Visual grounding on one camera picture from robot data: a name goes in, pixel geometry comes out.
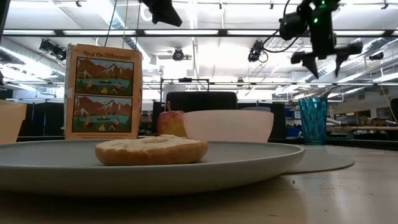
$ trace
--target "blue tumbler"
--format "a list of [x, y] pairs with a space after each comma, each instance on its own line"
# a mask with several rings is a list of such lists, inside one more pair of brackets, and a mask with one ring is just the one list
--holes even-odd
[[328, 98], [304, 98], [298, 103], [305, 143], [316, 146], [325, 145]]

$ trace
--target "red apple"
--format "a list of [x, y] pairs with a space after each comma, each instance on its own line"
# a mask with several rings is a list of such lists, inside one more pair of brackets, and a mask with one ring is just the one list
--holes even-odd
[[184, 111], [172, 111], [170, 102], [166, 106], [168, 111], [161, 112], [157, 120], [157, 132], [159, 134], [172, 134], [180, 137], [187, 137], [183, 123]]

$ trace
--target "plate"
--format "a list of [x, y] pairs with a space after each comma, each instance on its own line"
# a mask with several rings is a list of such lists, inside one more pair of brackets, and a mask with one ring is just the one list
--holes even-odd
[[103, 166], [102, 141], [38, 141], [0, 145], [0, 189], [84, 197], [181, 195], [227, 189], [293, 168], [304, 148], [287, 144], [209, 142], [195, 164]]

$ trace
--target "white bowl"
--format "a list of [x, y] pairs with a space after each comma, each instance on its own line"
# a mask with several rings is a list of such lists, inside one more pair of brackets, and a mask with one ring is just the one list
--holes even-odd
[[251, 110], [194, 111], [183, 115], [188, 138], [218, 142], [266, 143], [274, 114]]

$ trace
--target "table surface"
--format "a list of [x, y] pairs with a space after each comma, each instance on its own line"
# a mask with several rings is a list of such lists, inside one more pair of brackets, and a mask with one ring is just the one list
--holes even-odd
[[355, 165], [179, 197], [83, 199], [1, 192], [0, 223], [397, 223], [398, 152], [319, 148], [350, 156]]

